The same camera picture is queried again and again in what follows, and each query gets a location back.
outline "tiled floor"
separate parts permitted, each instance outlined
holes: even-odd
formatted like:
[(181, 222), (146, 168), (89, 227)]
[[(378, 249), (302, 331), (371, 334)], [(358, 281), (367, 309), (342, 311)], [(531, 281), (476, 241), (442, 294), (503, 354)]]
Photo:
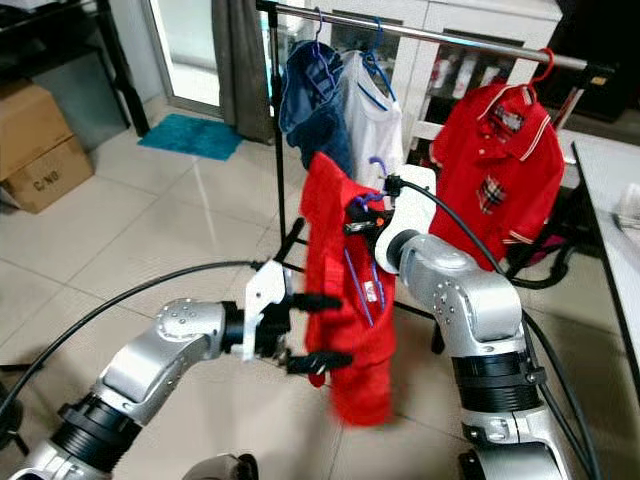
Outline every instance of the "tiled floor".
[[(93, 152), (96, 176), (41, 214), (0, 212), (0, 363), (33, 359), (82, 314), (145, 279), (206, 261), (263, 259), (277, 250), (271, 147), (243, 142), (222, 163), (138, 147), (136, 140), (124, 132)], [(304, 170), (291, 152), (286, 172), (292, 212)], [(304, 249), (296, 246), (290, 258), (303, 263)], [(546, 267), (527, 275), (542, 275)], [(55, 428), (59, 406), (82, 396), (165, 302), (189, 295), (242, 304), (250, 275), (232, 269), (183, 277), (83, 329), (21, 396), (27, 443)], [(296, 275), (298, 287), (302, 282)], [(398, 296), (407, 298), (403, 291)], [(522, 298), (566, 362), (605, 477), (638, 478), (638, 403), (600, 262), (577, 257), (562, 284)], [(343, 428), (330, 414), (327, 387), (316, 390), (268, 362), (224, 357), (186, 375), (115, 477), (177, 479), (217, 453), (251, 451), (267, 480), (458, 478), (456, 457), (469, 445), (450, 361), (429, 350), (431, 322), (398, 311), (396, 324), (396, 417), (389, 425)], [(302, 348), (304, 328), (305, 317), (295, 315), (294, 348)], [(0, 477), (19, 462), (13, 446), (0, 452)]]

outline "plaid collar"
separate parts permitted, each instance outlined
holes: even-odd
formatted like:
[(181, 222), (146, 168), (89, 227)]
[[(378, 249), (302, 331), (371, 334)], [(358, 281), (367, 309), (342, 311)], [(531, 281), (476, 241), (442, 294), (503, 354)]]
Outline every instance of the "plaid collar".
[[(477, 117), (479, 133), (483, 138), (489, 137), (488, 140), (494, 150), (491, 157), (501, 158), (511, 155), (520, 161), (525, 161), (535, 150), (551, 119), (538, 103), (536, 93), (529, 85), (496, 86), (494, 92), (495, 94), (489, 98), (489, 103)], [(502, 143), (496, 138), (489, 121), (489, 114), (492, 107), (507, 95), (508, 110), (513, 109), (520, 113), (523, 123), (505, 143)]]

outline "wall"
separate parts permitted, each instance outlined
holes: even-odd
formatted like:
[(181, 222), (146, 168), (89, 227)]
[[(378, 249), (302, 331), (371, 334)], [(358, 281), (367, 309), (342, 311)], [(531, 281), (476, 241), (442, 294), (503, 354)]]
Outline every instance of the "wall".
[(210, 0), (158, 0), (171, 59), (215, 69)]
[(149, 30), (142, 10), (147, 0), (111, 0), (113, 18), (127, 56), (133, 83), (143, 102), (164, 94)]

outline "curtain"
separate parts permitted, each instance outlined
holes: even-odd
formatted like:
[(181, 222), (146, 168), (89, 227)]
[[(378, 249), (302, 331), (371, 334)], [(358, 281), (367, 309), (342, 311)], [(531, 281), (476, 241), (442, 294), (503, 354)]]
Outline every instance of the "curtain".
[(244, 137), (271, 142), (274, 131), (255, 0), (212, 0), (212, 17), (224, 121)]

